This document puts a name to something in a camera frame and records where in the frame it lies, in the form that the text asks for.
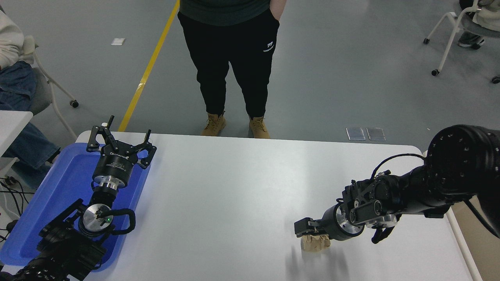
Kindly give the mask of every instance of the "wires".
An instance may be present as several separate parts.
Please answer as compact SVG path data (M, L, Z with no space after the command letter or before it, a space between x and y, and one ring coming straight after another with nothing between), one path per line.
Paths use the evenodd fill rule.
M474 216L479 220L479 222L484 226L491 234L493 234L496 238L500 238L496 233L495 230L493 230L493 227L486 222L486 220L483 218L483 216L479 213L479 211L472 205L472 203L469 200L464 200L463 201L467 207L469 207L470 211L474 214Z
M394 155L394 156L391 156L387 159L385 159L384 161L382 161L380 164L378 164L378 166L373 170L373 173L371 174L371 177L370 177L370 180L373 180L375 178L375 174L377 173L377 171L379 170L379 168L384 164L386 163L387 161L391 160L391 159L394 159L396 157L401 157L401 156L413 156L413 157L418 157L422 160L425 161L425 157L423 157L422 155L419 155L419 154L415 154L415 153L403 153L403 154L398 154L398 155Z
M11 177L8 177L8 178L4 178L4 177L0 177L0 179L2 180L10 180L12 181L14 178L11 178ZM1 182L0 181L0 185L5 188L7 191L4 191L4 190L0 190L0 193L3 193L3 199L5 201L5 210L7 212L9 212L10 214L12 214L15 218L20 218L21 215L23 214L24 212L24 209L25 209L25 202L26 204L29 203L28 199L26 198L26 194L34 194L33 192L25 192L24 188L23 188L23 185L19 183L19 186L21 188L21 191L18 191L18 190L15 190L15 189L12 189L10 187L8 187L5 183ZM6 196L6 193L10 193L10 195L12 196L12 198L14 199L14 203L15 203L15 207L17 209L17 213L15 213L14 211L10 210L8 208L8 202L7 202L7 196ZM18 202L18 199L16 198L15 194L18 194L20 199L21 199L21 206L19 206L19 202Z

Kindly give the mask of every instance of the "chair leg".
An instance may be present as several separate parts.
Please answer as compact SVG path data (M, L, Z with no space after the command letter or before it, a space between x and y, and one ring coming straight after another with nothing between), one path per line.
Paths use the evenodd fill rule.
M52 95L52 107L54 108L55 115L59 117L59 120L61 120L62 124L68 130L69 134L73 137L73 139L76 141L77 140L77 135L75 132L71 129L70 125L66 122L66 120L63 118L61 115L61 112L59 111L57 102L56 102L56 95L54 94L54 86L52 85L53 81L49 80L48 84L50 85L50 94Z
M431 36L434 34L434 32L436 31L436 29L438 29L438 27L441 25L441 23L445 20L445 18L448 18L449 22L452 24L452 25L455 25L456 24L456 21L455 19L457 18L457 15L454 13L454 12L447 12L445 13L444 15L442 15L441 19L437 22L437 24L434 26L434 28L432 29L432 31L429 33L429 35L425 38L424 40L424 43L425 44L428 44L429 41L431 40Z
M47 77L47 80L49 81L49 83L53 83L54 85L56 85L63 93L65 93L70 99L71 101L69 102L69 104L76 108L78 107L78 101L77 101L77 98L74 97L72 94L70 94L68 91L66 91L59 83L57 83L57 81L55 81L48 73L47 71L45 71L44 67L42 66L42 63L40 63L40 60L38 58L38 55L36 52L33 52L33 57L36 61L36 63L38 64L38 67L40 68L41 72L43 73L43 75L45 75L45 77Z
M448 56L448 53L450 52L450 48L452 47L453 40L455 39L455 35L457 35L457 32L459 30L459 25L462 22L462 18L464 17L465 13L466 13L466 10L464 9L460 13L458 18L456 19L455 25L453 27L453 31L451 32L451 35L449 36L448 44L446 45L446 49L444 50L444 54L442 56L441 63L439 64L439 67L437 69L434 69L432 71L433 76L438 75L441 72L441 70L443 69L443 66L445 65L446 58Z

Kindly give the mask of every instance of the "white sleeve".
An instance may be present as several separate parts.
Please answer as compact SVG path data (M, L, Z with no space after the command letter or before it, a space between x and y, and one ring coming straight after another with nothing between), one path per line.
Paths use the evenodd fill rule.
M2 11L0 11L0 67L14 65L19 60L25 36L21 29Z

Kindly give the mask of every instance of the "black robotic arm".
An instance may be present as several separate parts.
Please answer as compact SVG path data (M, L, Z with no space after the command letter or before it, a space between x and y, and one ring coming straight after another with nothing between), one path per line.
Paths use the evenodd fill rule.
M295 234L328 234L330 239L343 241L368 227L376 229L372 242L378 243L403 214L443 218L453 204L464 201L470 205L469 199L478 196L492 224L485 227L498 237L499 148L498 130L469 125L445 128L430 143L424 165L402 176L388 170L376 175L375 169L370 179L353 180L337 199L338 204L326 210L321 219L297 221Z

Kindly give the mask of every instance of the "robotic arm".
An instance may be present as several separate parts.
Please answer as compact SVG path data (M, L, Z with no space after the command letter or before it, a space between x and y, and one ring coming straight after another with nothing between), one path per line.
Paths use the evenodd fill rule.
M321 219L306 217L295 222L295 234L327 234L329 239L344 241L368 227L376 229L372 238L376 244L391 233L403 214L443 218L454 203L464 201L472 207L469 199L477 195L492 227L481 222L498 237L499 150L500 130L469 125L445 128L430 143L424 165L402 176L391 175L389 170L376 175L382 162L371 178L346 186L338 204Z
M41 241L36 249L40 254L15 275L0 272L0 281L66 281L68 275L82 281L100 267L96 265L107 251L102 244L110 235L124 235L134 230L134 211L112 209L113 202L118 190L127 186L134 165L146 169L157 148L149 142L151 130L144 142L136 146L115 140L109 130L113 118L94 126L87 144L88 152L100 152L92 176L93 194L89 204L83 204L80 198L49 222L39 233ZM97 134L104 138L102 147L96 141ZM143 150L148 154L139 159L138 153ZM128 215L129 227L115 230L114 216L123 215Z

